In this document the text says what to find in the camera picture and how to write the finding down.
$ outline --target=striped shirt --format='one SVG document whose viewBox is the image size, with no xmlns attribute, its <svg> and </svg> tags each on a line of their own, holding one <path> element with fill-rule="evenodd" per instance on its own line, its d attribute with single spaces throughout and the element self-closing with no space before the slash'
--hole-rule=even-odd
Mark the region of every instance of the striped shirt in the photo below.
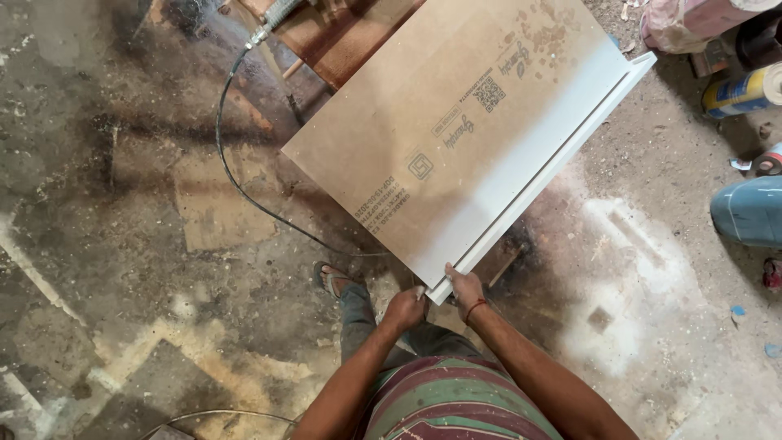
<svg viewBox="0 0 782 440">
<path fill-rule="evenodd" d="M 561 440 L 496 364 L 433 356 L 383 372 L 354 439 Z"/>
</svg>

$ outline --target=blue container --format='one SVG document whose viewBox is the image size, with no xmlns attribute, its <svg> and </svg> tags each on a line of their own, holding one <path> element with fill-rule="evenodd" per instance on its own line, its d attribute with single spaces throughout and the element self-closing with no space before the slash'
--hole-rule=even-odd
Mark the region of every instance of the blue container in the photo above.
<svg viewBox="0 0 782 440">
<path fill-rule="evenodd" d="M 730 240 L 782 247 L 782 175 L 726 186 L 712 198 L 712 220 Z"/>
</svg>

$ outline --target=red thread bracelet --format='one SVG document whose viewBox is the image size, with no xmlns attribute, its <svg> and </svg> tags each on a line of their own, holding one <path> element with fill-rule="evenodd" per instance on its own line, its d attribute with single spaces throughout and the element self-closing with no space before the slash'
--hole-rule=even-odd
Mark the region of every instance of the red thread bracelet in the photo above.
<svg viewBox="0 0 782 440">
<path fill-rule="evenodd" d="M 471 308 L 470 308 L 470 309 L 467 311 L 467 315 L 465 316 L 465 324 L 467 324 L 467 325 L 470 325 L 470 324 L 469 324 L 469 320 L 470 320 L 470 313 L 472 313 L 472 311 L 473 311 L 473 310 L 474 310 L 476 307 L 478 307 L 478 306 L 479 306 L 479 305 L 481 305 L 481 304 L 485 304 L 485 303 L 486 303 L 486 300 L 484 300 L 483 298 L 481 298 L 481 299 L 479 299 L 479 300 L 478 300 L 478 302 L 476 302 L 475 304 L 473 304 L 473 305 L 472 305 L 472 307 L 471 307 Z"/>
</svg>

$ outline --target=gray pants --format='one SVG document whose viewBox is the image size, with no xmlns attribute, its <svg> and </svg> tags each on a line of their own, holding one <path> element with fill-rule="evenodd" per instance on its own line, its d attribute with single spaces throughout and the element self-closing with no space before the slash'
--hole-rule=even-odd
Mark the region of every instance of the gray pants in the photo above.
<svg viewBox="0 0 782 440">
<path fill-rule="evenodd" d="M 364 340 L 378 325 L 375 322 L 369 292 L 364 286 L 356 283 L 347 284 L 339 299 L 339 307 L 343 313 L 343 331 L 340 340 L 342 362 L 345 363 L 358 351 Z M 403 334 L 402 341 L 410 345 L 416 354 L 394 345 L 381 371 L 427 356 L 472 356 L 484 359 L 466 337 L 432 323 L 421 322 Z"/>
</svg>

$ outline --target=dusty floor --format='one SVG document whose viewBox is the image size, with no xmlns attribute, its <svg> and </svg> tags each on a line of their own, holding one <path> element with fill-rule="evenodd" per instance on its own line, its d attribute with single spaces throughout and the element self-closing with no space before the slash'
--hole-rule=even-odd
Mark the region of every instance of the dusty floor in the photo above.
<svg viewBox="0 0 782 440">
<path fill-rule="evenodd" d="M 396 260 L 329 254 L 236 196 L 212 123 L 244 37 L 203 13 L 212 2 L 148 4 L 0 4 L 0 421 L 24 440 L 133 440 L 201 409 L 297 417 L 339 362 L 313 261 L 364 279 L 378 310 L 412 283 Z M 639 9 L 624 22 L 620 2 L 587 5 L 620 47 L 633 41 Z M 282 69 L 295 60 L 272 52 Z M 376 249 L 278 152 L 298 122 L 260 55 L 236 84 L 229 160 L 253 196 Z M 289 84 L 304 117 L 328 99 L 306 69 Z M 782 343 L 782 302 L 760 284 L 773 250 L 723 242 L 708 203 L 745 179 L 728 158 L 782 141 L 782 111 L 718 124 L 699 108 L 707 84 L 662 57 L 524 215 L 526 250 L 492 299 L 642 438 L 778 438 L 782 361 L 763 345 Z M 747 311 L 736 325 L 733 305 Z M 474 337 L 450 306 L 433 319 Z M 208 440 L 286 428 L 178 426 Z"/>
</svg>

